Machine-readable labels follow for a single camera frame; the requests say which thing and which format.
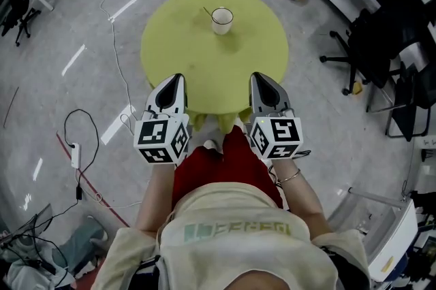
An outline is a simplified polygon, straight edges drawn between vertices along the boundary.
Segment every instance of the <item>white power strip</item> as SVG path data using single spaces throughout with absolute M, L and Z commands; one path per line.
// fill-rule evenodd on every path
M 71 166 L 75 169 L 80 168 L 80 145 L 73 142 L 74 148 L 71 151 Z

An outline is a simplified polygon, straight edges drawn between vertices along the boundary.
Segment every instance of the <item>white marker cube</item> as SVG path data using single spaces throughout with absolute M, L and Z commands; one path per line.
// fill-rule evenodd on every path
M 134 148 L 150 164 L 178 163 L 188 140 L 189 118 L 139 120 L 135 124 Z
M 257 117 L 250 138 L 263 159 L 292 158 L 301 147 L 299 118 Z

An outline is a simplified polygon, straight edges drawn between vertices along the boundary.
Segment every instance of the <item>cup rim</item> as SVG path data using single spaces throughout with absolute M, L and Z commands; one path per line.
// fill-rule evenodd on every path
M 228 8 L 222 8 L 222 7 L 220 7 L 220 8 L 215 8 L 214 10 L 213 10 L 213 12 L 212 12 L 212 18 L 213 18 L 213 14 L 215 13 L 215 11 L 216 10 L 228 10 L 230 13 L 231 13 L 231 15 L 232 15 L 232 18 L 230 19 L 230 21 L 229 22 L 225 22 L 225 23 L 220 23 L 220 22 L 216 22 L 215 20 L 213 20 L 212 19 L 212 21 L 215 23 L 215 24 L 218 24 L 218 25 L 227 25 L 227 24 L 230 24 L 232 21 L 233 21 L 233 13 L 232 13 L 232 11 L 231 10 L 229 10 Z

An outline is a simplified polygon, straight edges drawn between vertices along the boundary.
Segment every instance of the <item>white mug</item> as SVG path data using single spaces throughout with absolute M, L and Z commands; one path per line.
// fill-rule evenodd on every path
M 220 7 L 212 12 L 212 30 L 217 35 L 225 35 L 232 27 L 233 13 Z

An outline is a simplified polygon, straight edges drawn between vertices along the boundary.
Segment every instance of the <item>spoon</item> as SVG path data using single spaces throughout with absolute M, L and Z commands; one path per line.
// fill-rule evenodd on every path
M 209 16 L 211 16 L 211 18 L 212 18 L 213 21 L 215 21 L 217 24 L 221 24 L 220 22 L 217 22 L 217 21 L 215 20 L 215 18 L 212 16 L 211 13 L 209 13 L 209 11 L 206 9 L 206 7 L 203 7 L 203 9 L 206 11 L 207 14 L 209 14 Z

